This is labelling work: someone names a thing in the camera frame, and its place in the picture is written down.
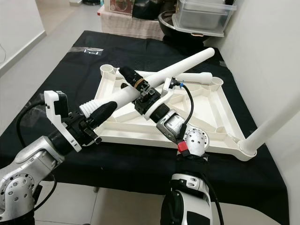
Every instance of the white corner post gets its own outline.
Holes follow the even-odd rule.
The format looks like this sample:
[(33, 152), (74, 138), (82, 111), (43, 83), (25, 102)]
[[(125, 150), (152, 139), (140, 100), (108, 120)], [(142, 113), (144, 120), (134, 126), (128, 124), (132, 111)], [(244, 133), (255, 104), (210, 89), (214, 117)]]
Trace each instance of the white corner post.
[(272, 137), (284, 124), (300, 111), (300, 92), (287, 101), (285, 106), (270, 116), (246, 140), (239, 141), (241, 151), (249, 156), (256, 155), (256, 150)]

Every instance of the white plastic tray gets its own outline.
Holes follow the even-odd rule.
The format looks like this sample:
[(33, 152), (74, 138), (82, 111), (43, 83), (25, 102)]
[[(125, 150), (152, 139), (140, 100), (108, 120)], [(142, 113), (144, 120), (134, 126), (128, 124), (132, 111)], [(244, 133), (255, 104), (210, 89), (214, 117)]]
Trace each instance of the white plastic tray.
[[(117, 78), (114, 74), (104, 75), (95, 99), (103, 99), (118, 91), (122, 83), (126, 83), (125, 79)], [(225, 97), (222, 84), (223, 81), (218, 77), (213, 77), (209, 85), (185, 82), (195, 103), (194, 113), (189, 123), (207, 132), (210, 138), (209, 152), (232, 154), (240, 160), (245, 160), (247, 156), (237, 145), (237, 142), (244, 140), (245, 137)], [(161, 92), (161, 88), (162, 85), (156, 89)], [(184, 118), (190, 111), (188, 95), (179, 87), (176, 87), (167, 105)], [(104, 142), (177, 148), (176, 144), (156, 129), (153, 121), (146, 121), (134, 109), (132, 103), (115, 111), (95, 132)]]

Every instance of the plastic storage box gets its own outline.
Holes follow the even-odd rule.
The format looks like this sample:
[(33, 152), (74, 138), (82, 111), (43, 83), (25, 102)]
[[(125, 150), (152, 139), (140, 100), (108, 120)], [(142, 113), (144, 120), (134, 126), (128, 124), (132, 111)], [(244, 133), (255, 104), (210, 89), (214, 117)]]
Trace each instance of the plastic storage box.
[(224, 29), (236, 9), (236, 6), (225, 5), (223, 0), (214, 3), (178, 0), (172, 20), (175, 29), (182, 32), (224, 37)]

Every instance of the robotic arm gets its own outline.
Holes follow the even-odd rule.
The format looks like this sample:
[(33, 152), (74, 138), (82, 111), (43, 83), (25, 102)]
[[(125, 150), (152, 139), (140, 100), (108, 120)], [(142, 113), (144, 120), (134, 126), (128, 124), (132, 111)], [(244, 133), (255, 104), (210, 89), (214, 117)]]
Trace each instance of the robotic arm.
[[(208, 136), (205, 131), (189, 125), (164, 102), (170, 99), (174, 85), (178, 84), (169, 73), (179, 75), (213, 54), (213, 49), (204, 50), (196, 54), (201, 60), (194, 55), (183, 60), (185, 64), (190, 62), (188, 65), (180, 64), (181, 61), (160, 71), (163, 78), (156, 74), (158, 79), (149, 77), (148, 81), (135, 71), (122, 68), (120, 72), (134, 88), (125, 87), (107, 101), (92, 101), (81, 106), (83, 114), (68, 113), (67, 98), (62, 92), (45, 91), (46, 114), (58, 130), (21, 150), (9, 166), (0, 170), (1, 224), (34, 224), (33, 212), (40, 181), (73, 149), (80, 151), (84, 145), (100, 143), (101, 138), (94, 129), (116, 109), (134, 101), (140, 114), (152, 119), (168, 139), (178, 144), (176, 173), (170, 182), (172, 190), (162, 206), (161, 224), (192, 225), (197, 221), (197, 224), (211, 225), (209, 182), (205, 177), (207, 156), (204, 154), (209, 145)], [(164, 81), (160, 94), (155, 87)]]

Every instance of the black cable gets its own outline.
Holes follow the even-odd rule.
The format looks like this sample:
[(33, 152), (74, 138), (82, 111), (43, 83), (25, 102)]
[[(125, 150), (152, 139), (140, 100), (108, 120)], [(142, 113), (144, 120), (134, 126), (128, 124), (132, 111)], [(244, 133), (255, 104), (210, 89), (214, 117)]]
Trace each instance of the black cable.
[(202, 173), (201, 174), (201, 178), (204, 180), (204, 182), (207, 184), (208, 188), (210, 189), (212, 195), (215, 198), (215, 203), (216, 203), (216, 207), (217, 207), (217, 213), (219, 215), (219, 220), (220, 220), (220, 225), (224, 225), (224, 219), (223, 219), (223, 214), (222, 214), (222, 210), (221, 210), (221, 206), (220, 206), (220, 202), (218, 200), (217, 194), (214, 190), (214, 188), (212, 187), (211, 183), (208, 181), (208, 179), (206, 178), (206, 176)]
[(24, 142), (24, 139), (22, 137), (22, 134), (21, 134), (21, 130), (20, 130), (20, 124), (21, 124), (21, 120), (23, 118), (23, 116), (29, 111), (31, 110), (32, 108), (38, 106), (38, 105), (45, 105), (45, 101), (43, 100), (40, 100), (38, 102), (35, 102), (35, 103), (32, 103), (31, 105), (29, 105), (26, 109), (24, 109), (22, 112), (20, 112), (20, 115), (18, 116), (17, 118), (17, 122), (16, 122), (16, 130), (17, 130), (17, 136), (18, 136), (18, 139), (22, 145), (23, 148), (26, 147), (26, 144)]
[(44, 203), (50, 198), (50, 196), (53, 194), (53, 192), (55, 191), (56, 189), (56, 186), (57, 186), (57, 181), (55, 180), (55, 176), (51, 173), (50, 174), (53, 178), (53, 181), (54, 181), (54, 185), (51, 189), (51, 191), (49, 192), (49, 194), (47, 195), (47, 197), (37, 206), (34, 208), (34, 211), (38, 210), (42, 205), (44, 205)]
[(191, 92), (189, 91), (188, 87), (186, 85), (182, 85), (182, 87), (187, 91), (187, 95), (189, 97), (189, 100), (191, 101), (191, 111), (189, 112), (189, 115), (186, 119), (186, 121), (184, 121), (183, 124), (187, 125), (188, 121), (191, 119), (192, 115), (193, 115), (193, 111), (194, 111), (194, 101), (193, 101), (193, 97)]

